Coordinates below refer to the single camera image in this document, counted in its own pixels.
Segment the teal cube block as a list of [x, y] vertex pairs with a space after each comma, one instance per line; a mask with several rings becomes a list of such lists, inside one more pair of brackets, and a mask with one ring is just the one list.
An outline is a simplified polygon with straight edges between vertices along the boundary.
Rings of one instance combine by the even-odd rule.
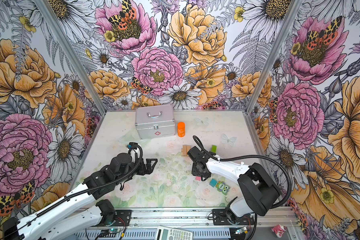
[[215, 179], [211, 179], [211, 180], [210, 180], [209, 185], [210, 185], [211, 187], [215, 188], [217, 184], [218, 184], [218, 182], [217, 182]]

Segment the green cube block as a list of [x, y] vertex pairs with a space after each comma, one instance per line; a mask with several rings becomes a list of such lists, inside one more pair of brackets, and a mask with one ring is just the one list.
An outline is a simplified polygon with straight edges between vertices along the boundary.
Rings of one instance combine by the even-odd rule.
[[217, 152], [217, 146], [212, 145], [210, 151], [215, 154]]

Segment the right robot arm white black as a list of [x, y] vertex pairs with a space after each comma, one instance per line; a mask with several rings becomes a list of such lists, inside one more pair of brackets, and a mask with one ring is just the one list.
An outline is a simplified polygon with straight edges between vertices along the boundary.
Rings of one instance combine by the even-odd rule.
[[226, 161], [197, 147], [192, 147], [187, 155], [193, 162], [193, 176], [205, 181], [215, 174], [238, 184], [243, 196], [226, 207], [226, 216], [232, 220], [247, 214], [265, 216], [270, 209], [278, 207], [281, 190], [262, 165]]

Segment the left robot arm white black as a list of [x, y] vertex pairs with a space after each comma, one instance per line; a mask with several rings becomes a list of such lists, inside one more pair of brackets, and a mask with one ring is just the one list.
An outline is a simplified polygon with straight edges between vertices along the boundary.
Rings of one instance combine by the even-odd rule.
[[62, 240], [96, 225], [111, 226], [128, 221], [120, 218], [109, 200], [102, 197], [124, 187], [135, 175], [150, 175], [158, 159], [144, 159], [143, 149], [130, 143], [127, 153], [112, 158], [110, 164], [89, 177], [51, 205], [22, 219], [3, 224], [4, 240]]

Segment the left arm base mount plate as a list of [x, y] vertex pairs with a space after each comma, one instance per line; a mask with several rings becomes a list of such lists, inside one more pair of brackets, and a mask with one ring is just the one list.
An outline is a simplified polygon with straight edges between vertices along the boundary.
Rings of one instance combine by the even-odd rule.
[[132, 210], [115, 210], [112, 213], [111, 227], [128, 227], [132, 218]]

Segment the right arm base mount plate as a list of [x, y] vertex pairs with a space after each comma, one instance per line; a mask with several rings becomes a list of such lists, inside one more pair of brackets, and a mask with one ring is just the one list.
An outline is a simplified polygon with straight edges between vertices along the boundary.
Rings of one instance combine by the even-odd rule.
[[228, 213], [227, 209], [212, 209], [208, 219], [213, 221], [214, 226], [249, 226], [254, 224], [254, 217], [251, 214], [236, 217], [233, 213]]

